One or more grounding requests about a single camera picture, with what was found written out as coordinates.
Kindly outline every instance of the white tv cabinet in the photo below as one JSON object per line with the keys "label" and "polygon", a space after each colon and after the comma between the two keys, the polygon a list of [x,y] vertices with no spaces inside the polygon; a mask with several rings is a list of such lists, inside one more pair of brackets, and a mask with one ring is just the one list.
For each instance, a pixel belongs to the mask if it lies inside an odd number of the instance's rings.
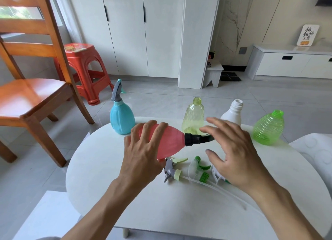
{"label": "white tv cabinet", "polygon": [[252,80],[269,76],[332,79],[332,47],[254,44],[245,73]]}

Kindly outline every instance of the black drawer handle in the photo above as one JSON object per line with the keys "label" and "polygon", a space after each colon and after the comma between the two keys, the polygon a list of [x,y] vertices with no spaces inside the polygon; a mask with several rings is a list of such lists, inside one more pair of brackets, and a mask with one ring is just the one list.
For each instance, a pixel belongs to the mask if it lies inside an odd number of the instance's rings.
{"label": "black drawer handle", "polygon": [[291,60],[293,59],[293,56],[283,56],[283,60]]}

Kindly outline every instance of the green transparent bottle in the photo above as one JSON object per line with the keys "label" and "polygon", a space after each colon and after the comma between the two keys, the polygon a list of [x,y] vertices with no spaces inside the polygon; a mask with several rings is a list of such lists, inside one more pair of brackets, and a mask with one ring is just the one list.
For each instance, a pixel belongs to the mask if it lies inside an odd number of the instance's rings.
{"label": "green transparent bottle", "polygon": [[199,128],[204,125],[204,106],[199,97],[193,99],[193,103],[187,108],[185,117],[182,122],[182,131],[184,133],[199,134]]}
{"label": "green transparent bottle", "polygon": [[274,110],[263,116],[254,126],[253,138],[262,145],[275,143],[284,130],[284,112]]}

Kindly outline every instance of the pink bottle body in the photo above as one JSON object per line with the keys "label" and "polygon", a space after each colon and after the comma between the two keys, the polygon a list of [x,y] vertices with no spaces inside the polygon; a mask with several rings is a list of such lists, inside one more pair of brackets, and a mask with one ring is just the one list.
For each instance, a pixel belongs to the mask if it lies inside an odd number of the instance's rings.
{"label": "pink bottle body", "polygon": [[[157,128],[159,124],[155,124],[151,128],[150,139],[154,130]],[[139,136],[142,134],[143,128],[139,130]],[[176,154],[182,148],[185,147],[185,138],[184,133],[179,131],[178,129],[168,126],[161,138],[160,145],[158,148],[157,159],[164,159],[167,157],[171,157]]]}

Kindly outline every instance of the cabinet door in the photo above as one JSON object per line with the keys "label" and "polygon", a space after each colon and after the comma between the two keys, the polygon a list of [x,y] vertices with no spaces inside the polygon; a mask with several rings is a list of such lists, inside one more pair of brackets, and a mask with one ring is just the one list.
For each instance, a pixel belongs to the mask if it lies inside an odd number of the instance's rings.
{"label": "cabinet door", "polygon": [[119,74],[103,0],[71,0],[71,3],[85,43],[95,46],[108,74]]}
{"label": "cabinet door", "polygon": [[104,0],[121,75],[148,76],[143,0]]}
{"label": "cabinet door", "polygon": [[312,55],[301,77],[332,79],[332,56]]}
{"label": "cabinet door", "polygon": [[256,75],[299,77],[310,58],[298,53],[265,53]]}
{"label": "cabinet door", "polygon": [[143,0],[149,76],[178,78],[184,0]]}

